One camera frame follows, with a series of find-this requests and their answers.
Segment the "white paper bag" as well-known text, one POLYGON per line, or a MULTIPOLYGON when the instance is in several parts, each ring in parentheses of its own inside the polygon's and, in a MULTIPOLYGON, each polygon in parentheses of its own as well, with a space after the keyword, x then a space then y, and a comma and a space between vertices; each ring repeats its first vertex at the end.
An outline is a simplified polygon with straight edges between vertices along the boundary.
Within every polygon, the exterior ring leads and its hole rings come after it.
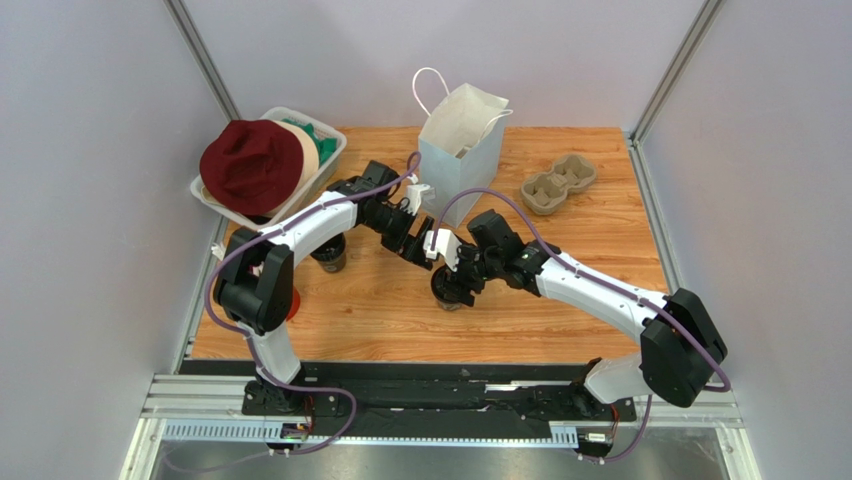
POLYGON ((457 227, 480 195, 470 194, 455 203, 450 200, 468 189, 487 188, 496 178, 506 124, 513 111, 506 98, 469 83, 449 90, 445 81, 441 82, 444 98, 428 108, 417 91, 418 77, 424 72, 439 71, 423 67, 412 78, 414 98, 427 114, 418 136, 419 179, 434 188, 434 198, 424 202, 423 210, 457 227))

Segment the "black cup lid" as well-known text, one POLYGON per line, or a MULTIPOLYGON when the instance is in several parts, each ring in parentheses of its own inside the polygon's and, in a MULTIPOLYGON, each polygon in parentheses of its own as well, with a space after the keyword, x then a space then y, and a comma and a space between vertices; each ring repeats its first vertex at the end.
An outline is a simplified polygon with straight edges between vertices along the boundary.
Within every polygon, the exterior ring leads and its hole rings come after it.
POLYGON ((447 266, 441 266, 433 273, 430 288, 445 310, 454 310, 461 306, 473 307, 475 304, 471 285, 447 266))

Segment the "brown coffee cup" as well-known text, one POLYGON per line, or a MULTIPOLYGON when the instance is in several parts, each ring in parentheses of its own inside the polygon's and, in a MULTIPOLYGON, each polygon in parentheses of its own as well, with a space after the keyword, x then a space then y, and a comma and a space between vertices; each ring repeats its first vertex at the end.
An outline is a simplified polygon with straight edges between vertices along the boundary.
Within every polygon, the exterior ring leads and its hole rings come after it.
POLYGON ((443 300, 437 300, 436 303, 442 310, 449 312, 459 310, 463 307, 463 304, 459 302, 447 302, 443 300))

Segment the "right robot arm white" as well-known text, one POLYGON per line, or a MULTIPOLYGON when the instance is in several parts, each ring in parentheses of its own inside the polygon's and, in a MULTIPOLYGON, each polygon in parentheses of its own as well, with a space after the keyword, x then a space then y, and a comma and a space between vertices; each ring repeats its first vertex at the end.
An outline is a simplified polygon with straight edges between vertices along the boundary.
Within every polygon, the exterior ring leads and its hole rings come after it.
POLYGON ((471 306, 486 282, 509 287, 583 310, 634 341, 638 352, 590 361, 577 379, 596 401, 610 404, 656 395, 688 408, 718 374, 728 349, 700 297, 685 288, 662 293, 636 287, 587 267, 541 239, 523 242, 493 210, 468 225, 472 241, 452 231, 428 231, 427 258, 445 264, 432 279, 444 303, 471 306))

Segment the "stack of black cups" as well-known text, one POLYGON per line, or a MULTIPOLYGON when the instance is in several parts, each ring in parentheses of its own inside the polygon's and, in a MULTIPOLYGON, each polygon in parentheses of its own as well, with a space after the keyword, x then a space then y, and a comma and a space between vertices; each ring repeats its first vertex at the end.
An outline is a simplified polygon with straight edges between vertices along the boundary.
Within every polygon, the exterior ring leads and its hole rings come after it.
POLYGON ((316 248, 310 256, 324 271, 328 273, 341 272, 347 263, 345 235, 338 234, 331 237, 316 248))

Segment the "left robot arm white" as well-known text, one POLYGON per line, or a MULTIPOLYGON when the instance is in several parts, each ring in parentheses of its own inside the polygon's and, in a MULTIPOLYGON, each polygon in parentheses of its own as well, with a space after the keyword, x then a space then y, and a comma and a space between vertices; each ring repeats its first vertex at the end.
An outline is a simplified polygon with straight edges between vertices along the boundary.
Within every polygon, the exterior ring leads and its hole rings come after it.
POLYGON ((434 220, 426 218, 417 232, 411 228, 434 195, 434 187, 412 169, 399 174, 372 161, 362 174, 334 182, 286 220, 259 231, 237 230, 208 281, 205 308, 223 309, 225 316, 212 320, 245 339, 261 379, 303 394, 308 389, 299 383, 302 362, 286 327, 296 267, 307 257, 317 262, 343 257, 346 233, 364 225, 379 234, 385 249, 430 269, 424 242, 434 220))

